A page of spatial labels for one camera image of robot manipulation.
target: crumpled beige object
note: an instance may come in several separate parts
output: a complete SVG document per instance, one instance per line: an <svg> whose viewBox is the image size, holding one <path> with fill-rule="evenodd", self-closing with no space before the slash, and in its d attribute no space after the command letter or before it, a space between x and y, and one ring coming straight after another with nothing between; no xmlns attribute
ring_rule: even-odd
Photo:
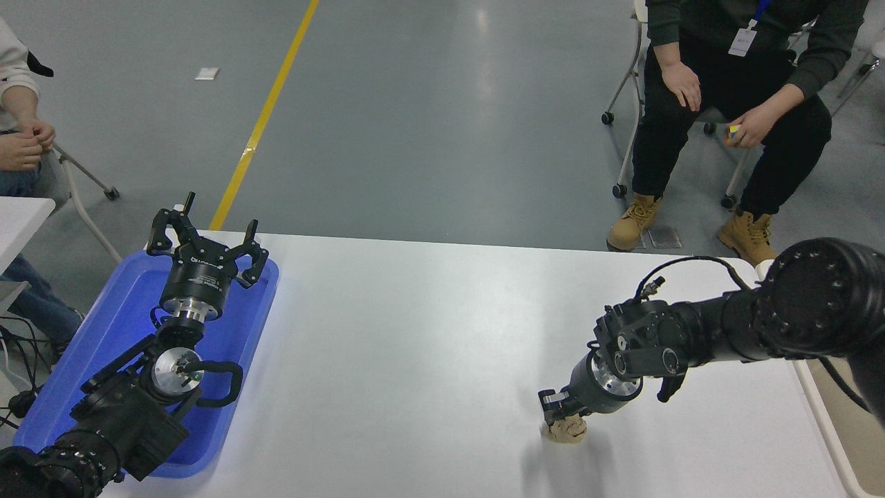
<svg viewBox="0 0 885 498"><path fill-rule="evenodd" d="M580 443L587 435L587 423L580 415L567 416L553 425L544 424L541 429L544 437L557 443Z"/></svg>

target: black connector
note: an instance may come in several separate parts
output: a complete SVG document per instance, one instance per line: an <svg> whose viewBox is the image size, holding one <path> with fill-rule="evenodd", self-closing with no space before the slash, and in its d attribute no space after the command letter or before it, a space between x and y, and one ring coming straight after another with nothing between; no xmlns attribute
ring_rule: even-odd
<svg viewBox="0 0 885 498"><path fill-rule="evenodd" d="M37 391L33 389L22 391L9 399L9 410L16 418L25 418L34 401L37 401Z"/></svg>

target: gray floor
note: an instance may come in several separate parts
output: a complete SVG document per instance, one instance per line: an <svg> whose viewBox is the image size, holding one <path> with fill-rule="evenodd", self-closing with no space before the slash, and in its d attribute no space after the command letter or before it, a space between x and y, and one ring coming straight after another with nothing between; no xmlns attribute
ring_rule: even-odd
<svg viewBox="0 0 885 498"><path fill-rule="evenodd" d="M80 180L122 253L188 190L192 221L208 227L307 4L0 7L57 71L40 81L42 117L122 192L112 203ZM275 233L605 250L625 207L611 187L632 104L618 102L611 129L599 115L631 55L629 13L602 0L320 0L224 228L254 217ZM220 67L215 82L193 80L203 66ZM775 218L775 249L822 236L885 247L883 86L875 74L835 119L819 167ZM646 251L731 255L714 233L732 167L694 130L659 216L683 247ZM84 310L113 270L72 206L26 255Z"/></svg>

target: id badge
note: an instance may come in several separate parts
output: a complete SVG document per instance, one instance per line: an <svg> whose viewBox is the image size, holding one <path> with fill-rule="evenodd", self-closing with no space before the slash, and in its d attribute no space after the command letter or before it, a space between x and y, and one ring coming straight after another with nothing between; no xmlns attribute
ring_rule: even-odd
<svg viewBox="0 0 885 498"><path fill-rule="evenodd" d="M750 49L750 45L753 43L753 38L756 37L756 32L752 29L738 29L737 35L735 35L735 40L731 42L731 48L728 49L728 55L736 55L737 57L744 57L747 55L747 51Z"/></svg>

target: yellow floor line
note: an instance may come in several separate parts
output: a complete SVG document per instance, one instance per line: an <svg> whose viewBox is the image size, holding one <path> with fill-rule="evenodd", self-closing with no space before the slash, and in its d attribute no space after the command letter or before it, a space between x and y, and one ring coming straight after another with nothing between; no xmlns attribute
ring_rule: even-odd
<svg viewBox="0 0 885 498"><path fill-rule="evenodd" d="M276 105L277 97L280 96L286 77L289 76L289 69L291 69L292 63L295 62L298 47L301 46L304 34L307 33L307 27L311 25L311 19L313 19L313 13L317 10L318 3L319 0L311 0L311 4L307 6L307 12L304 13L304 18L301 19L301 26L298 27L298 31L295 33L295 39L292 40L292 44L289 46L289 52L286 54L282 66L280 66L280 72L277 73L276 81L273 82L271 92L267 95L264 107L261 108L261 114L258 116L255 128L252 129L252 135L249 136L246 148L242 151L240 162L237 163L234 175L231 177L230 183L227 184L227 190L225 190L224 196L221 198L218 209L215 210L212 223L209 224L209 230L221 230L221 226L224 225L227 213L230 211L231 205L234 204L236 193L240 190L242 179L246 176L246 170L249 169L249 164L252 162L252 156L258 148L258 142L261 141L261 136L265 132L265 126L267 126L267 121L270 119L273 107Z"/></svg>

